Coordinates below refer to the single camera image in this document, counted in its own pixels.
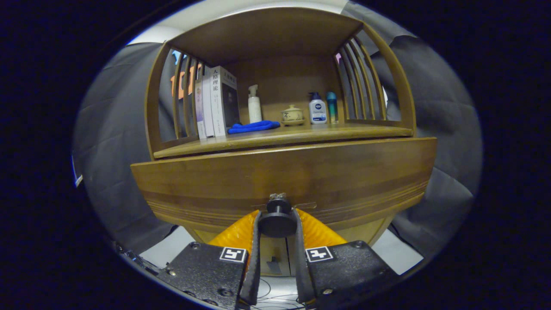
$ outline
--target blue cloth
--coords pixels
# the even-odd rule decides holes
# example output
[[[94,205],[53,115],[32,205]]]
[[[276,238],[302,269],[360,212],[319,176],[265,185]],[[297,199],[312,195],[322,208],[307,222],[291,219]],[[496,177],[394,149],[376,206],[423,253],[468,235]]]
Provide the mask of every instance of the blue cloth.
[[[249,132],[249,131],[259,131],[259,130],[278,128],[279,126],[280,126],[279,122],[273,122],[273,121],[253,122],[247,125],[235,124],[230,128],[230,130],[228,130],[228,133],[232,134],[232,133],[242,133],[242,132]]]

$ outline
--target orange sign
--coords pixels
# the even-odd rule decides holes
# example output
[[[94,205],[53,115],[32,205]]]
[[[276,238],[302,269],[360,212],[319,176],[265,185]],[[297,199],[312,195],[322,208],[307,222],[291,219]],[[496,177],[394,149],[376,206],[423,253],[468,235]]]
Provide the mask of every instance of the orange sign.
[[[201,69],[201,63],[197,66],[197,71],[200,71],[199,69]],[[195,67],[190,67],[190,76],[194,77],[195,74]],[[180,87],[178,89],[178,99],[183,99],[183,76],[186,74],[185,71],[181,71],[180,72],[180,79],[179,79],[179,83],[180,84]],[[174,76],[170,78],[170,82],[172,82],[172,89],[174,89]],[[193,89],[191,88],[191,81],[189,81],[189,86],[187,87],[187,94],[190,95],[191,93],[193,93]]]

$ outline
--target curved wooden side panel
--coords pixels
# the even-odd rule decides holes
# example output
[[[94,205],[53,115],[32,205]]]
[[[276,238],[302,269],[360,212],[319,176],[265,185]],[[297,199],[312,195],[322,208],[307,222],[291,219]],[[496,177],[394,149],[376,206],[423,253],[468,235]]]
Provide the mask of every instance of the curved wooden side panel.
[[[372,222],[420,201],[436,154],[436,138],[258,149],[131,166],[155,215],[217,232],[258,209],[272,193],[334,230]]]

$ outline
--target saucer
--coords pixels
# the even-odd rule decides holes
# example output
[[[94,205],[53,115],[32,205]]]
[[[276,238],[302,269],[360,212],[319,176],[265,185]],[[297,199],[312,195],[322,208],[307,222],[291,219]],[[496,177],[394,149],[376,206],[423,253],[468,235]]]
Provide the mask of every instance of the saucer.
[[[286,126],[298,126],[298,125],[302,125],[304,121],[305,119],[301,119],[297,121],[282,121],[281,123]]]

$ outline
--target book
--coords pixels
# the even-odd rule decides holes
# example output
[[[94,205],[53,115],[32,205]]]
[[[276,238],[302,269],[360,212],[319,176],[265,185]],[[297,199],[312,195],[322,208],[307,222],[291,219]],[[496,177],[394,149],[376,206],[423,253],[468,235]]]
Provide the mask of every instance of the book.
[[[205,135],[207,137],[214,137],[214,125],[212,123],[212,107],[210,104],[210,68],[204,66],[204,75],[202,81],[203,87],[203,117]]]
[[[199,139],[205,139],[207,138],[207,134],[203,108],[203,76],[200,72],[198,75],[199,77],[195,81],[195,90],[193,91],[193,95],[195,96],[195,116],[197,119],[197,134],[199,135]]]
[[[237,79],[222,66],[211,69],[210,104],[214,136],[225,136],[233,124],[239,123]]]

